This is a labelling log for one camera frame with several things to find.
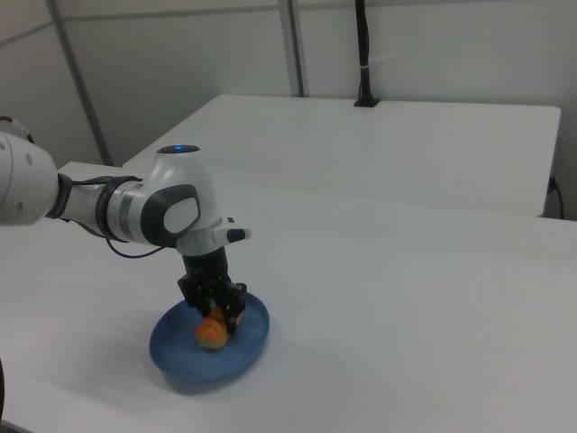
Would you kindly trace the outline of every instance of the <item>black band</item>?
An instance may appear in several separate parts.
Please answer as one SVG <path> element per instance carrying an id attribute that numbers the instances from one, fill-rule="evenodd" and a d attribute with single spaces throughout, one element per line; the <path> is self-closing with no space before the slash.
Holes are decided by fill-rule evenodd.
<path id="1" fill-rule="evenodd" d="M 105 187 L 100 192 L 98 200 L 96 201 L 96 224 L 98 225 L 100 232 L 102 232 L 104 237 L 107 237 L 108 239 L 114 239 L 118 242 L 126 241 L 116 237 L 114 233 L 112 233 L 112 230 L 110 230 L 110 226 L 108 225 L 108 218 L 106 217 L 106 213 L 108 211 L 108 202 L 110 202 L 110 197 L 112 197 L 116 189 L 123 183 L 130 180 L 139 181 L 141 179 L 135 178 L 134 176 L 118 176 L 115 178 L 110 178 L 110 180 L 106 183 Z"/>
<path id="2" fill-rule="evenodd" d="M 64 209 L 66 209 L 66 205 L 69 202 L 70 191 L 72 190 L 73 185 L 74 182 L 71 178 L 66 174 L 58 173 L 58 196 L 56 197 L 56 203 L 54 203 L 50 212 L 46 214 L 47 218 L 60 218 L 64 213 Z"/>

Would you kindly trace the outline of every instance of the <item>blue bowl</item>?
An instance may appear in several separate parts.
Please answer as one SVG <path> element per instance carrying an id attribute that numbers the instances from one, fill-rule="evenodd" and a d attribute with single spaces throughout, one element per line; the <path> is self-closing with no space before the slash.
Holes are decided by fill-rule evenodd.
<path id="1" fill-rule="evenodd" d="M 152 361 L 165 374 L 189 383 L 219 381 L 246 368 L 261 353 L 269 334 L 269 311 L 247 294 L 243 321 L 219 350 L 206 349 L 195 337 L 202 315 L 182 301 L 167 311 L 151 334 Z"/>

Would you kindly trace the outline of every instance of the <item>black cable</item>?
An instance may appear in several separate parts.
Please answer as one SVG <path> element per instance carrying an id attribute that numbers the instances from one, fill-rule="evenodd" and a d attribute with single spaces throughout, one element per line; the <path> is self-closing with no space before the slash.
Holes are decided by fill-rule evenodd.
<path id="1" fill-rule="evenodd" d="M 0 421 L 2 420 L 2 412 L 4 411 L 4 370 L 2 369 L 2 360 L 0 359 Z"/>
<path id="2" fill-rule="evenodd" d="M 125 259 L 141 259 L 143 257 L 148 257 L 149 255 L 153 255 L 153 254 L 157 253 L 158 251 L 163 250 L 165 248 L 164 246 L 161 246 L 161 247 L 157 248 L 156 250 L 152 250 L 152 251 L 145 253 L 145 254 L 128 255 L 128 254 L 121 253 L 116 248 L 114 248 L 114 246 L 112 245 L 112 242 L 110 242 L 110 239 L 106 239 L 106 243 L 108 244 L 108 246 L 110 247 L 110 249 L 112 251 L 114 251 L 115 253 L 117 253 L 121 257 L 124 257 Z"/>
<path id="3" fill-rule="evenodd" d="M 561 190 L 559 189 L 559 185 L 555 188 L 557 190 L 557 195 L 559 196 L 559 208 L 561 213 L 561 219 L 565 219 L 565 215 L 563 212 L 563 197 L 561 196 Z"/>
<path id="4" fill-rule="evenodd" d="M 13 117 L 10 117 L 9 115 L 0 115 L 0 121 L 5 121 L 8 122 L 9 124 L 13 124 L 13 126 L 18 130 L 21 131 L 25 136 L 26 139 L 34 144 L 34 139 L 32 138 L 32 135 L 28 132 L 28 130 L 17 120 L 14 121 Z"/>
<path id="5" fill-rule="evenodd" d="M 563 196 L 561 195 L 561 189 L 559 188 L 559 183 L 557 182 L 556 176 L 549 176 L 549 184 L 547 185 L 547 194 L 549 194 L 554 189 L 557 190 L 557 196 L 559 197 L 559 214 L 561 219 L 565 219 L 565 212 L 563 206 Z"/>

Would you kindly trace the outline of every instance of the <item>white table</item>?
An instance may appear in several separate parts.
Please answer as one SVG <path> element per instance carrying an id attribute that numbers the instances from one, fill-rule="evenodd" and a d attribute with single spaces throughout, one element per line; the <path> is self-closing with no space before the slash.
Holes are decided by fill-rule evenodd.
<path id="1" fill-rule="evenodd" d="M 230 273 L 268 306 L 270 336 L 215 387 L 148 356 L 182 299 L 175 252 L 128 261 L 72 223 L 1 227 L 5 418 L 38 433 L 574 431 L 573 223 L 250 180 L 218 181 L 218 202 L 252 227 Z"/>
<path id="2" fill-rule="evenodd" d="M 560 110 L 221 96 L 124 167 L 190 143 L 220 180 L 419 205 L 541 215 Z"/>

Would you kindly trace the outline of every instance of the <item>black pole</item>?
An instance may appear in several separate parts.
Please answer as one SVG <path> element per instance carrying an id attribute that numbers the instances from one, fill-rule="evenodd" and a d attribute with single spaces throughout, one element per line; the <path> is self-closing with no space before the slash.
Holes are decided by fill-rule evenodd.
<path id="1" fill-rule="evenodd" d="M 355 0 L 354 6 L 357 13 L 357 36 L 359 38 L 359 61 L 361 65 L 361 86 L 359 87 L 359 99 L 354 106 L 374 107 L 379 103 L 371 95 L 371 78 L 369 76 L 369 25 L 364 12 L 364 0 Z"/>

